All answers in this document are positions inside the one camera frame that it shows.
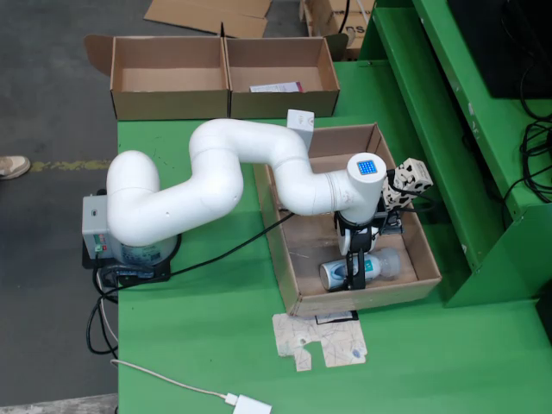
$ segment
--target cardboard box flap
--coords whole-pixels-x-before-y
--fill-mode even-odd
[[[309,157],[315,159],[363,153],[367,151],[367,136],[371,137],[375,128],[376,124],[315,129],[316,139],[313,139],[310,145]]]
[[[322,38],[226,40],[228,62],[235,67],[316,66],[323,47]]]
[[[262,37],[267,27],[264,17],[239,15],[182,0],[153,0],[144,19],[211,33],[218,33],[223,23],[224,33],[232,37]]]
[[[85,48],[88,61],[106,76],[111,75],[113,59],[113,36],[88,34],[85,37]]]
[[[238,15],[264,17],[270,8],[271,0],[185,0],[204,7],[229,11]]]

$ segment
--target torn cardboard piece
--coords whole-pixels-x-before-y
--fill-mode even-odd
[[[312,369],[311,354],[303,348],[311,342],[322,345],[326,367],[366,362],[368,351],[361,323],[351,312],[322,317],[290,317],[284,313],[273,316],[273,327],[278,355],[293,356],[298,372]]]
[[[267,15],[272,0],[181,0],[181,2],[194,3],[238,15],[264,17]]]
[[[201,3],[191,3],[185,0],[153,0],[149,6],[145,20],[196,28],[205,32],[218,33],[221,23],[224,24],[224,33],[231,37],[262,37],[267,27],[264,17],[245,16],[228,11],[226,8],[208,7],[219,3],[215,0]],[[262,8],[250,8],[252,14],[259,14]]]

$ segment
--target green shelf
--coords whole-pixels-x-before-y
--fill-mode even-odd
[[[373,21],[464,249],[475,271],[504,233],[413,8],[377,8]]]
[[[519,144],[524,129],[532,122],[517,99],[492,97],[463,40],[447,0],[414,0],[416,11],[436,51],[448,81],[455,92],[462,112],[486,159],[497,187],[504,196],[521,177]],[[552,101],[529,101],[536,113],[552,111]],[[538,171],[550,164],[548,154],[536,157],[531,170]],[[552,171],[539,180],[550,182]],[[506,205],[514,219],[523,215],[529,205],[542,202],[523,184],[514,187]]]

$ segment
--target white small box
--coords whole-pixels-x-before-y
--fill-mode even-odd
[[[311,148],[314,134],[314,112],[307,110],[287,110],[287,128],[293,129],[303,138],[307,150]]]
[[[240,395],[234,408],[234,414],[270,414],[272,409],[271,405]]]

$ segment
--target paper sheet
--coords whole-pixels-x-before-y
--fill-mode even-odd
[[[331,322],[351,318],[351,312],[320,317],[273,316],[274,335],[279,356],[293,356],[298,371],[312,369],[311,354],[303,346],[320,342],[326,367],[363,364],[368,353],[361,323]]]

